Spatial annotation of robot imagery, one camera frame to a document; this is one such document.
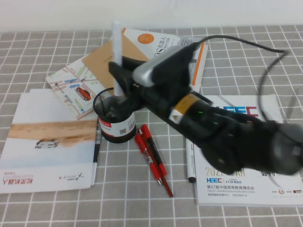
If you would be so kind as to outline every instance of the white car picture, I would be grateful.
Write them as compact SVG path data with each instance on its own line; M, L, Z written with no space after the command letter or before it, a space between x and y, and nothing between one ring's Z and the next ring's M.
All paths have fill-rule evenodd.
M39 140L35 146L36 149L40 148L56 148L58 146L59 140Z

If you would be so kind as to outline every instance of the checkered tablecloth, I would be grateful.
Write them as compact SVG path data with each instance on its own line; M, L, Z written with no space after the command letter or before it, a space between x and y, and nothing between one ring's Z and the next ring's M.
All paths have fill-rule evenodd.
M285 119L303 124L303 26L244 26L159 29L204 37L229 34L290 55L270 73L264 94L276 94ZM0 151L20 94L50 88L45 77L107 42L109 31L0 34ZM254 95L265 65L276 54L230 40L209 43L201 91L204 95ZM135 114L147 123L168 170L175 197L159 187L134 140L112 144L102 139L96 184L85 190L0 195L0 227L299 227L301 208L197 206L187 181L185 139L146 109Z

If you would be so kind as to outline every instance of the paper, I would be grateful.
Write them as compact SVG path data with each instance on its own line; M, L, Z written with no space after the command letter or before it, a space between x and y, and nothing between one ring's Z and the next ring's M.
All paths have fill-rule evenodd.
M232 107L218 96L205 96L213 106ZM261 113L257 108L257 96L223 96L243 113ZM275 95L263 96L262 103L270 119L283 122ZM225 175L214 169L204 158L201 150L195 150L196 197L199 205L231 206L302 206L303 183L299 174L285 176L271 173L279 185L275 185L269 174L244 169L233 175Z
M104 90L82 58L46 77L46 81L77 119L94 111L94 98Z
M147 32L126 28L123 33L130 41L132 41L142 53L149 59L157 57L159 54L165 53L168 48L175 45L188 46L193 42L198 42L201 38L191 36L177 36L156 32ZM202 44L193 55L193 59L189 64L190 85L192 89L199 92L201 87L201 79L205 65L208 45Z
M71 115L50 91L23 93L0 158L0 193L89 188L97 115Z
M140 61L148 61L148 58L124 35L122 36L122 55ZM83 58L82 61L104 88L110 88L114 87L114 78L108 71L108 63L112 60L112 41L109 41Z

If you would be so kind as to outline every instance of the map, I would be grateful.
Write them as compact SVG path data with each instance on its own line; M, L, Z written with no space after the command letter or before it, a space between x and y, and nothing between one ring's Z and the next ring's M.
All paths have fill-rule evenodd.
M93 111L94 98L104 90L99 80L83 64L82 59L46 77L46 81L77 119Z

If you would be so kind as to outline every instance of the red pen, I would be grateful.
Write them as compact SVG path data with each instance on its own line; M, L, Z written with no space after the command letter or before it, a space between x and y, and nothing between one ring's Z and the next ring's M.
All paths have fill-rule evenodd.
M150 148L147 146L147 141L146 141L146 139L144 138L141 129L138 129L138 132L139 132L139 134L142 136L141 139L143 140L144 145L145 145L145 148L147 149L147 152L149 153L150 157L152 158L153 163L156 163L155 158L154 158L154 156L153 156L153 154L152 154L152 151L151 151ZM161 178L161 180L162 180L162 183L163 183L163 185L164 185L164 187L165 187L167 193L169 194L169 197L171 197L171 198L174 197L174 195L173 195L173 193L171 192L171 189L170 189L170 187L169 187L169 184L167 183L167 181L166 181L166 179L165 179L163 173L161 172L159 166L158 166L158 165L155 165L155 166L156 166L156 169L157 169L157 171L158 171L158 173L159 173L159 175L160 175L160 178Z
M148 143L148 146L151 148L151 150L153 151L153 154L154 154L154 157L155 157L155 160L156 160L156 163L157 165L159 166L161 172L163 173L164 176L167 175L167 171L165 169L165 166L161 160L161 157L158 153L158 150L156 148L156 145L152 139L152 135L147 127L146 124L142 125L142 132L143 132L143 136L146 138L147 140L147 143Z
M142 135L139 134L139 133L137 133L136 137L135 137L135 141L136 141L136 143L137 143L137 145L138 145L141 153L143 153L146 156L147 163L150 166L151 171L152 171L154 177L159 182L159 184L161 186L163 186L163 183L162 183L161 177L159 175L159 172L157 170L157 167L156 167L155 163L152 161L152 158L151 158L151 156L149 155L149 153L147 151L147 147L146 147L146 145L145 145L145 143L144 143L144 141L142 139Z

